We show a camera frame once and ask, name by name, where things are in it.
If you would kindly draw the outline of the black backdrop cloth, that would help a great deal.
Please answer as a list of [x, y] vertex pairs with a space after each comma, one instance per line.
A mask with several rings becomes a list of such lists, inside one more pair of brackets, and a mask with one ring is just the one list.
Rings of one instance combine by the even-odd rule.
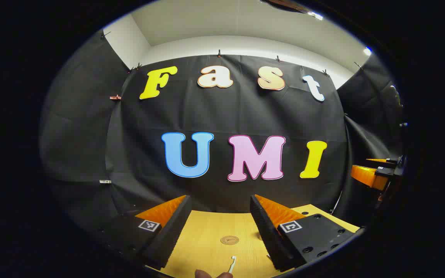
[[336, 90], [317, 70], [247, 55], [128, 73], [99, 36], [57, 74], [39, 131], [47, 185], [83, 229], [127, 195], [190, 195], [193, 210], [248, 213], [258, 194], [363, 225], [373, 194], [352, 165], [402, 155], [399, 95], [375, 57]]

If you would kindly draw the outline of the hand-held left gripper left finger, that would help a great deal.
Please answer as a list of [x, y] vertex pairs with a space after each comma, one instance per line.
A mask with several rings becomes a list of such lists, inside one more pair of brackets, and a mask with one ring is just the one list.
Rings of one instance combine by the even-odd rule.
[[166, 267], [191, 213], [191, 197], [151, 200], [127, 195], [92, 213], [93, 236], [108, 251], [136, 267]]

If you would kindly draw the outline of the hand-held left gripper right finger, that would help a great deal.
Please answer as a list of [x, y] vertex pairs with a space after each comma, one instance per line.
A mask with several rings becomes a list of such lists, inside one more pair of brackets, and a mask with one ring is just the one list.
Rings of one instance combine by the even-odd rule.
[[254, 194], [250, 212], [274, 267], [279, 271], [311, 267], [362, 235], [350, 231], [327, 214], [298, 213]]

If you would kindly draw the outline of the wooden desktop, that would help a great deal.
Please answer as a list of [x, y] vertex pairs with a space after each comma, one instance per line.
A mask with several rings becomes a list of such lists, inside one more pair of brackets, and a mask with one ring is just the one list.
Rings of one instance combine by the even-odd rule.
[[[237, 236], [235, 245], [222, 244], [223, 236]], [[161, 273], [173, 278], [194, 278], [195, 271], [212, 277], [228, 271], [236, 256], [234, 278], [282, 276], [268, 257], [250, 213], [215, 213], [193, 210]]]

